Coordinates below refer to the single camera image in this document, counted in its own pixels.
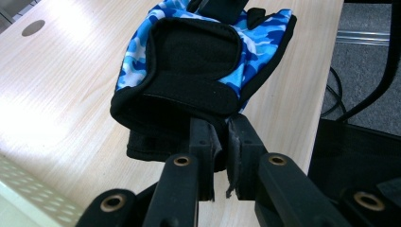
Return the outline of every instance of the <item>cable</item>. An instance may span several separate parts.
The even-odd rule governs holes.
[[[332,87],[329,85],[326,86],[327,91],[336,99],[336,103],[326,112],[321,114],[321,117],[325,117],[331,113],[333,113],[339,106],[341,107],[343,113],[346,113],[345,106],[342,102],[342,84],[339,75],[337,74],[336,70],[330,67],[330,72],[333,74],[334,78],[336,79],[337,87],[339,89],[339,93],[337,94]]]
[[[357,106],[351,109],[339,117],[336,121],[343,122],[350,117],[363,111],[368,106],[372,105],[377,101],[392,85],[392,81],[395,78],[395,74],[398,68],[401,55],[401,1],[392,1],[392,24],[390,28],[390,43],[389,51],[387,56],[386,69],[384,70],[383,77],[375,88],[364,100],[362,100]]]

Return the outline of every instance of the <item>light wood surface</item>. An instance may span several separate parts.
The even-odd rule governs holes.
[[[159,0],[43,0],[0,35],[0,155],[86,207],[112,188],[140,192],[163,164],[125,155],[129,130],[109,114],[128,41]],[[244,114],[270,152],[307,172],[342,7],[341,0],[250,1],[298,17],[284,58]],[[25,27],[44,20],[37,33]],[[257,226],[253,202],[200,203],[200,226]]]

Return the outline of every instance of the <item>floor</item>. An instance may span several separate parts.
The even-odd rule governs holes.
[[[391,5],[344,4],[339,29],[389,32]],[[383,75],[388,47],[383,45],[336,44],[332,67],[343,86],[343,102],[347,110],[370,94]],[[401,135],[401,70],[387,93],[373,105],[350,118],[349,123],[361,127]],[[332,75],[328,84],[336,87]],[[329,109],[335,99],[326,92],[323,110]],[[328,115],[337,119],[340,109]]]

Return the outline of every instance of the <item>screw hole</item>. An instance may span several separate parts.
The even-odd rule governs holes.
[[[188,166],[190,163],[190,160],[188,157],[182,156],[174,159],[174,164],[176,166]]]
[[[354,200],[361,206],[372,211],[382,211],[386,207],[381,199],[373,194],[357,192]]]
[[[123,194],[111,195],[103,200],[100,209],[104,212],[113,212],[124,206],[126,197]]]
[[[281,156],[274,155],[269,158],[269,162],[276,166],[284,166],[287,163],[287,160]]]

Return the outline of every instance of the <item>blue camouflage glove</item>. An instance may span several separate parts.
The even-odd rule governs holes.
[[[131,158],[164,161],[185,151],[191,117],[222,136],[281,60],[296,23],[289,9],[250,9],[230,26],[199,15],[197,4],[160,3],[130,41],[111,114],[131,129]]]

